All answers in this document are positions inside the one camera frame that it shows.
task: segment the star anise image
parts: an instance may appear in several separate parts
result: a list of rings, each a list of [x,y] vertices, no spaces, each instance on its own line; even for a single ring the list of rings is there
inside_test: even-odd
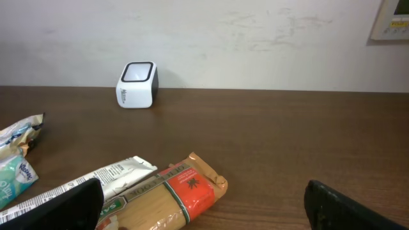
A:
[[[187,182],[189,184],[189,188],[193,189],[193,186],[195,186],[197,188],[197,184],[200,184],[198,180],[196,180],[195,178],[192,178],[190,181]]]

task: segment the brown tabletop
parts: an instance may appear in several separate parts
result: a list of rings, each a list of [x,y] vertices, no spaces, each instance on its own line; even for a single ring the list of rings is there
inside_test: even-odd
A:
[[[138,155],[159,169],[195,151],[229,181],[185,229],[310,229],[320,180],[409,227],[409,95],[160,89],[122,109],[113,88],[0,87],[0,129],[46,112],[27,156],[40,179],[12,205]]]

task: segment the teal plastic package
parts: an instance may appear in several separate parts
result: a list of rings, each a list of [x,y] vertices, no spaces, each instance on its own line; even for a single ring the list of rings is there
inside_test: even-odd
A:
[[[31,186],[38,176],[22,155],[0,161],[0,209]]]

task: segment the package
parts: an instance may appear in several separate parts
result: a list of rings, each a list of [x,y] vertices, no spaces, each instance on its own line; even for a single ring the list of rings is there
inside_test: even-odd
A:
[[[43,114],[30,116],[0,131],[0,160],[12,155],[26,156],[43,126]]]
[[[22,155],[0,161],[0,208],[4,208],[38,179]]]
[[[104,192],[104,200],[120,194],[126,189],[132,187],[139,180],[156,170],[157,167],[140,157],[131,157],[115,164],[102,167],[96,171],[88,173],[80,178],[70,181],[62,186],[58,186],[48,192],[40,194],[32,199],[24,201],[12,208],[0,213],[0,224],[9,221],[26,213],[33,208],[55,198],[56,196],[76,187],[77,185],[91,179],[97,178],[101,182]]]
[[[223,176],[191,153],[105,203],[96,229],[180,229],[211,207],[227,188]]]

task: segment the white barcode scanner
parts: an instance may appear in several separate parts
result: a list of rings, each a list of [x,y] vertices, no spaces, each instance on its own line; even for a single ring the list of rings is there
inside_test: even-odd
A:
[[[125,66],[118,84],[116,99],[122,108],[149,108],[159,88],[156,64],[151,61],[131,62]]]

